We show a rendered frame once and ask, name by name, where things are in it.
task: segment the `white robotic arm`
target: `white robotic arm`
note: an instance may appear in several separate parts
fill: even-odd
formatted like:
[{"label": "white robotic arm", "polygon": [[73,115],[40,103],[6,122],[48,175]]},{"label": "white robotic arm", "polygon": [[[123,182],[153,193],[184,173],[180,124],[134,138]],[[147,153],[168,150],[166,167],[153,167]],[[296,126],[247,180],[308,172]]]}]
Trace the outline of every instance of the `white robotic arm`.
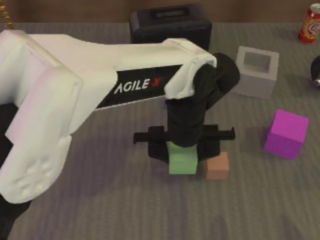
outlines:
[{"label": "white robotic arm", "polygon": [[12,204],[44,193],[59,177],[74,133],[97,109],[194,94],[193,79],[217,59],[185,39],[103,45],[64,34],[0,34],[0,105],[18,111],[5,137],[0,195]]}]

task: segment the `robotic arm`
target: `robotic arm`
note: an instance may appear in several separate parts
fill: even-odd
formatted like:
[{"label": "robotic arm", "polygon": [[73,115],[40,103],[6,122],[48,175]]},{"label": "robotic arm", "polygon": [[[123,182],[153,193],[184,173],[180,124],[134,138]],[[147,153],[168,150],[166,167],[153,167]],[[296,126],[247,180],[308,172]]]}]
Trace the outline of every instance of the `robotic arm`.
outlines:
[{"label": "robotic arm", "polygon": [[170,139],[188,147],[202,136],[206,110],[239,81],[230,58],[186,39],[102,45],[7,30],[0,66],[0,116],[13,118],[0,131],[0,195],[11,204],[49,189],[71,134],[93,111],[165,96]]}]

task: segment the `soda can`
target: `soda can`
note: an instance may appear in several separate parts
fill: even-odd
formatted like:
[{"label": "soda can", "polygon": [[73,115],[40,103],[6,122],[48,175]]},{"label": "soda can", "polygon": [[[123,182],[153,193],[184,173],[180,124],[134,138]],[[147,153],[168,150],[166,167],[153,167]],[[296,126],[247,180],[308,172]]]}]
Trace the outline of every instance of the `soda can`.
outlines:
[{"label": "soda can", "polygon": [[306,12],[302,28],[298,35],[301,42],[311,44],[316,41],[320,31],[320,3],[312,4]]}]

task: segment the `magenta block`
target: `magenta block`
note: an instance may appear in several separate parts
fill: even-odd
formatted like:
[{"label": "magenta block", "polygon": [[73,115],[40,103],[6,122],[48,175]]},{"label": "magenta block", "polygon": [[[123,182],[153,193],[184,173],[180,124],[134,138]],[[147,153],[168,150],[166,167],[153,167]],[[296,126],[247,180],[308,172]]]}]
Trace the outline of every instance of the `magenta block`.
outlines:
[{"label": "magenta block", "polygon": [[304,144],[309,119],[281,109],[276,110],[268,129],[264,150],[294,159]]}]

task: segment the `gold object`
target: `gold object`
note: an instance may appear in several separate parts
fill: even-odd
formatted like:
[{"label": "gold object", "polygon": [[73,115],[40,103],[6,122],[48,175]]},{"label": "gold object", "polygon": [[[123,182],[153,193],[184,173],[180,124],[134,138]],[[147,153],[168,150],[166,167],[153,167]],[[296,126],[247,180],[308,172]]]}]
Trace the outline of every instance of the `gold object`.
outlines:
[{"label": "gold object", "polygon": [[9,13],[7,11],[7,8],[5,6],[5,3],[4,3],[5,0],[0,0],[0,15],[6,25],[6,28],[7,29],[14,29],[14,24],[13,22],[11,21],[11,18],[9,16]]}]

